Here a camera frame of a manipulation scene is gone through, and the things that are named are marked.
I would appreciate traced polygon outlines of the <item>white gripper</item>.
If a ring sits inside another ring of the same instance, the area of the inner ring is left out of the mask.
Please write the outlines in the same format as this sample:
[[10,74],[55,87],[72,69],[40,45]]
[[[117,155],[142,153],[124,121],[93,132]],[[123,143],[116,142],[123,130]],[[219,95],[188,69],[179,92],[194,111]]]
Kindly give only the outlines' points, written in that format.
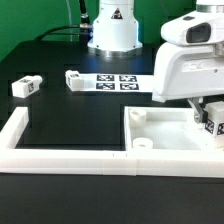
[[189,98],[194,121],[206,123],[199,97],[224,94],[224,13],[191,12],[164,24],[161,36],[152,99]]

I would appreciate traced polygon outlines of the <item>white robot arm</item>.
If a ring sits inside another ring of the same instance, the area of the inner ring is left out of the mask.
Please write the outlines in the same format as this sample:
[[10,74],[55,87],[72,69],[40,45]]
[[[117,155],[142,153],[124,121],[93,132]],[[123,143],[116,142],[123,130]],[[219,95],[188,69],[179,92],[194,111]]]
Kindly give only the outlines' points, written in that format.
[[[105,57],[139,53],[139,24],[134,0],[100,0],[93,22],[91,52]],[[212,109],[200,106],[205,96],[224,94],[224,0],[197,0],[196,10],[161,27],[165,43],[157,51],[152,99],[186,99],[194,120],[205,123]]]

